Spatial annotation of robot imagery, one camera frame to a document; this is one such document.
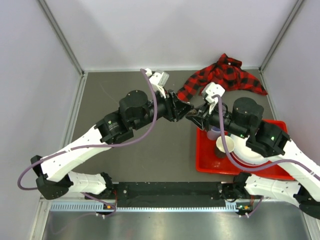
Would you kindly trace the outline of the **red plastic tray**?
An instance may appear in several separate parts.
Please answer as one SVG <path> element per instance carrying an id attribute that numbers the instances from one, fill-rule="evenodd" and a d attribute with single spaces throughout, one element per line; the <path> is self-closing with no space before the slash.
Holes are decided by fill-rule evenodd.
<path id="1" fill-rule="evenodd" d="M 207 132 L 201 129 L 196 130 L 196 154 L 195 168 L 198 172 L 222 175 L 238 175 L 241 169 L 234 166 L 227 157 L 218 158 L 215 155 L 214 147 L 216 142 L 207 138 Z M 253 174 L 269 179 L 292 181 L 290 176 L 279 165 L 270 168 L 254 171 Z"/>

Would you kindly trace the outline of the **glitter nail polish bottle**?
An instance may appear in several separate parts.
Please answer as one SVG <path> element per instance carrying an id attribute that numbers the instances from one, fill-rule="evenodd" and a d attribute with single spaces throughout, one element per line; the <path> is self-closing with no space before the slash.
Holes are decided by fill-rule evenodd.
<path id="1" fill-rule="evenodd" d="M 197 113 L 198 113 L 198 111 L 194 108 L 194 109 L 190 110 L 190 111 L 187 113 L 187 115 L 188 115 L 188 116 L 194 116 L 194 115 L 196 115 Z"/>

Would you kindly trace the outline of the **white paper cup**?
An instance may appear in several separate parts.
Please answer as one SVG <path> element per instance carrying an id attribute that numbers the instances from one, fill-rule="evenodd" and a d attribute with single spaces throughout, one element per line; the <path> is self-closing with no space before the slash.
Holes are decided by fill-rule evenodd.
<path id="1" fill-rule="evenodd" d="M 230 136 L 225 136 L 224 138 L 220 136 L 214 147 L 214 154 L 217 158 L 223 159 L 227 156 L 227 153 L 233 152 L 235 149 L 235 142 Z"/>

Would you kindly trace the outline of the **red black plaid shirt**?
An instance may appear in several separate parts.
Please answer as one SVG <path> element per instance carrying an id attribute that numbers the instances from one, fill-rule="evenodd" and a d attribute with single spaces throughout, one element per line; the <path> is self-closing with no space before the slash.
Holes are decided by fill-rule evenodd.
<path id="1" fill-rule="evenodd" d="M 188 102 L 196 93 L 201 94 L 210 83 L 221 85 L 227 92 L 243 90 L 262 96 L 268 95 L 260 80 L 242 69 L 240 60 L 224 53 L 217 62 L 193 73 L 177 91 L 177 96 Z"/>

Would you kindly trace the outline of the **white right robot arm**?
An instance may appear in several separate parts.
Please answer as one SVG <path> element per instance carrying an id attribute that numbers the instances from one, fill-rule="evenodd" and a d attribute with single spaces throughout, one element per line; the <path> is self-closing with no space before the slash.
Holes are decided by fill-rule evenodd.
<path id="1" fill-rule="evenodd" d="M 247 195 L 274 198 L 298 207 L 305 214 L 319 219 L 320 217 L 320 166 L 305 155 L 280 127 L 262 119 L 264 108 L 248 97 L 238 98 L 232 112 L 223 113 L 223 104 L 217 98 L 217 106 L 210 109 L 204 105 L 191 110 L 186 118 L 202 130 L 215 126 L 242 139 L 235 146 L 235 151 L 249 149 L 266 161 L 254 168 L 243 167 L 231 155 L 227 157 L 237 168 L 244 172 L 236 179 L 233 192 L 239 198 Z M 280 166 L 291 177 L 293 182 L 272 180 L 259 177 L 255 171 Z"/>

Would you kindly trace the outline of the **white plate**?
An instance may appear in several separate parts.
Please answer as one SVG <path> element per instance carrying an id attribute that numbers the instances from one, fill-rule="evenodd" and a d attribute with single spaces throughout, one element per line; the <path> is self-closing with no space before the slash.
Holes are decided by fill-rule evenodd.
<path id="1" fill-rule="evenodd" d="M 246 146 L 248 137 L 241 138 L 234 134 L 231 134 L 230 137 L 235 144 L 232 156 L 238 162 L 250 167 L 257 167 L 268 162 L 267 158 L 263 157 L 259 153 L 254 152 Z"/>

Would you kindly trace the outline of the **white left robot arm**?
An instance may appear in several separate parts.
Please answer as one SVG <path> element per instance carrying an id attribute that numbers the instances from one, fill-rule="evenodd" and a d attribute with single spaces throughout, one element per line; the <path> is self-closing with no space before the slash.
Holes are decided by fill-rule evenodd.
<path id="1" fill-rule="evenodd" d="M 133 138 L 139 130 L 153 120 L 165 118 L 170 122 L 183 119 L 194 106 L 178 99 L 169 90 L 165 95 L 155 93 L 149 100 L 141 90 L 133 90 L 119 101 L 118 110 L 107 114 L 83 136 L 73 141 L 60 152 L 44 157 L 44 161 L 33 167 L 37 175 L 36 185 L 47 200 L 54 200 L 67 193 L 86 193 L 98 199 L 109 198 L 114 191 L 111 177 L 99 174 L 74 172 L 74 168 L 95 155 L 108 151 L 116 144 Z"/>

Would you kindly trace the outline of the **lavender plastic cup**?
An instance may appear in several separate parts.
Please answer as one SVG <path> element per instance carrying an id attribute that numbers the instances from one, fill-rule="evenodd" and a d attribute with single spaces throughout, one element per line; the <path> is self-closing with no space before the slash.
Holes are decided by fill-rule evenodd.
<path id="1" fill-rule="evenodd" d="M 207 131 L 206 136 L 209 140 L 215 141 L 221 136 L 221 130 L 218 127 L 212 126 L 210 130 Z"/>

